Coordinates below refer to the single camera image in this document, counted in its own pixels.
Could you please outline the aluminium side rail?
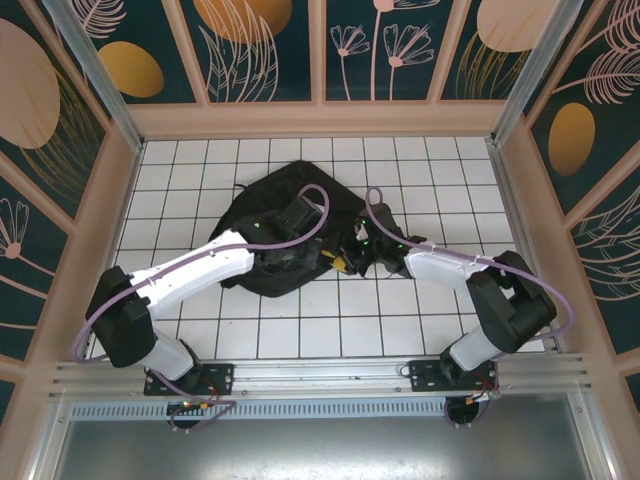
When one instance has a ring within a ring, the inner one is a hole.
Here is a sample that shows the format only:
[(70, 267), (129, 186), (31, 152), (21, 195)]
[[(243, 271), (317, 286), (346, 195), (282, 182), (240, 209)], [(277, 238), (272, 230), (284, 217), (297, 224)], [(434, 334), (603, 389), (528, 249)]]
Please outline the aluminium side rail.
[(486, 146), (505, 205), (505, 212), (512, 229), (516, 248), (531, 271), (542, 279), (543, 275), (539, 272), (540, 263), (535, 252), (530, 228), (527, 225), (523, 202), (513, 182), (513, 175), (509, 171), (506, 156), (502, 153), (501, 148), (495, 144), (492, 137), (486, 138)]

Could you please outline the grey metal panel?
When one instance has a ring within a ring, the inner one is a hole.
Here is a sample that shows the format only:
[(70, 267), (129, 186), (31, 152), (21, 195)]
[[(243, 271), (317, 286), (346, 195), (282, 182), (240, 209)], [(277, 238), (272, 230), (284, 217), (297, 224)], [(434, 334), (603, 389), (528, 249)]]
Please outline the grey metal panel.
[(55, 480), (591, 480), (569, 429), (437, 418), (76, 422)]

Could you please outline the aluminium mounting rail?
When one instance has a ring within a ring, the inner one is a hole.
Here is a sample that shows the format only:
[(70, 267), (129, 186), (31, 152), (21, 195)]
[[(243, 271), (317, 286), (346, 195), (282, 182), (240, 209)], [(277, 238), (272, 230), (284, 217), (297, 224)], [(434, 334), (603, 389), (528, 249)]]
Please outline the aluminium mounting rail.
[[(232, 399), (398, 397), (412, 395), (410, 357), (233, 360)], [(515, 354), (468, 375), (475, 391), (502, 395), (583, 392), (592, 380), (579, 354)], [(61, 363), (44, 388), (50, 398), (144, 400), (150, 381), (140, 367)]]

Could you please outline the aluminium corner post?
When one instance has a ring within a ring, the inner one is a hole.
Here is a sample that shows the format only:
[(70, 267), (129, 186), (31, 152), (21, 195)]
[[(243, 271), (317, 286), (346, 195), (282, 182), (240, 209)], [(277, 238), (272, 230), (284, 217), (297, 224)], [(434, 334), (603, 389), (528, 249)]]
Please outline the aluminium corner post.
[(98, 51), (82, 29), (71, 5), (67, 0), (42, 1), (52, 20), (59, 27), (62, 37), (67, 41), (72, 52), (85, 68), (88, 79), (94, 85), (124, 138), (134, 152), (139, 153), (142, 148), (143, 137), (138, 131), (123, 97), (102, 63)]
[(507, 140), (564, 38), (575, 24), (583, 3), (584, 0), (558, 0), (506, 99), (490, 135), (491, 147), (499, 149)]

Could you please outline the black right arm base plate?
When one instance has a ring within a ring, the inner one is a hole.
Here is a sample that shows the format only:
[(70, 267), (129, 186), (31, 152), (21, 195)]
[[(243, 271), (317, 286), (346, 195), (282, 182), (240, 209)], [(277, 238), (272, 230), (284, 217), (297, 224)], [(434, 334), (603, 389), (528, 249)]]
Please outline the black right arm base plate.
[(412, 360), (408, 363), (413, 392), (476, 392), (496, 390), (496, 364), (486, 361), (473, 370), (459, 367), (453, 360)]

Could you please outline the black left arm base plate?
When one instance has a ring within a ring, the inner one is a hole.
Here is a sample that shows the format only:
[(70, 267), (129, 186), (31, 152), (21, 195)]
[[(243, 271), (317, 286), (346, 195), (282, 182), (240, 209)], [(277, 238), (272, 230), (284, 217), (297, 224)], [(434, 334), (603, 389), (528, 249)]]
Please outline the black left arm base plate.
[[(190, 395), (200, 397), (228, 396), (232, 393), (235, 366), (231, 363), (204, 363), (193, 367), (179, 380), (170, 380), (174, 387)], [(167, 387), (158, 376), (149, 369), (145, 370), (143, 386), (145, 396), (176, 396), (177, 393)]]

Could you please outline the black backpack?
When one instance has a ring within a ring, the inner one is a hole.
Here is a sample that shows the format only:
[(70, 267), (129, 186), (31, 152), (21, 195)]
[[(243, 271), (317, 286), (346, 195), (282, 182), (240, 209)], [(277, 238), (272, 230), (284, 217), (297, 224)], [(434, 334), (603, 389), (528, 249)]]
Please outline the black backpack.
[[(238, 231), (237, 223), (243, 218), (285, 209), (310, 184), (322, 187), (329, 197), (327, 221), (314, 236), (322, 241), (317, 267), (307, 271), (295, 269), (275, 275), (266, 274), (255, 267), (255, 253), (253, 268), (247, 273), (223, 280), (223, 288), (240, 286), (249, 292), (276, 298), (334, 269), (332, 261), (336, 257), (348, 257), (348, 244), (354, 237), (354, 226), (365, 208), (365, 201), (313, 163), (302, 160), (292, 162), (246, 186), (220, 218), (210, 237), (214, 239), (227, 229)], [(304, 192), (302, 197), (324, 206), (322, 195), (315, 190)], [(334, 259), (323, 256), (322, 249), (331, 251)]]

